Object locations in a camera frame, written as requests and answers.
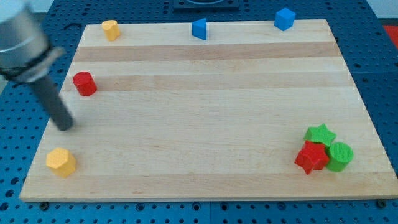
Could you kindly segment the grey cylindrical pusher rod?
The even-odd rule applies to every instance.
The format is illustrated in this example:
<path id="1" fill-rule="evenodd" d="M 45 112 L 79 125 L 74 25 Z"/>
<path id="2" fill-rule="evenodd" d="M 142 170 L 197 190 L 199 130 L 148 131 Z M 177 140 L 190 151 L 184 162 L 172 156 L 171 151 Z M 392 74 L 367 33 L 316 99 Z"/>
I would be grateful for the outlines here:
<path id="1" fill-rule="evenodd" d="M 46 75 L 29 83 L 29 86 L 58 130 L 69 130 L 73 126 L 73 118 L 60 98 L 51 77 Z"/>

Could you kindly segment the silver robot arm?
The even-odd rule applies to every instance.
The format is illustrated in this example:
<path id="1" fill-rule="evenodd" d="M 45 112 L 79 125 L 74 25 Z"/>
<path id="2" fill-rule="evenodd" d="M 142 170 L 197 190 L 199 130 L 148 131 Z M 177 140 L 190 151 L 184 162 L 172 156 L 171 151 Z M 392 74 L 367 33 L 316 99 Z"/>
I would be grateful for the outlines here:
<path id="1" fill-rule="evenodd" d="M 63 48 L 51 44 L 28 2 L 1 1 L 1 75 L 29 85 L 61 131 L 73 126 L 73 118 L 53 85 L 49 69 L 64 53 Z"/>

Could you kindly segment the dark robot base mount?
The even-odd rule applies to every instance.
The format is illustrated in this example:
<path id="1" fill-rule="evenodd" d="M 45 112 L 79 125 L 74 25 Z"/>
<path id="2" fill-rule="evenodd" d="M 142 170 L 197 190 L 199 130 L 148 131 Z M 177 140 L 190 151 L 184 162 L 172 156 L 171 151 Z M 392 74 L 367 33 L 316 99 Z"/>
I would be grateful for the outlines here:
<path id="1" fill-rule="evenodd" d="M 240 0 L 173 0 L 172 3 L 174 11 L 239 9 Z"/>

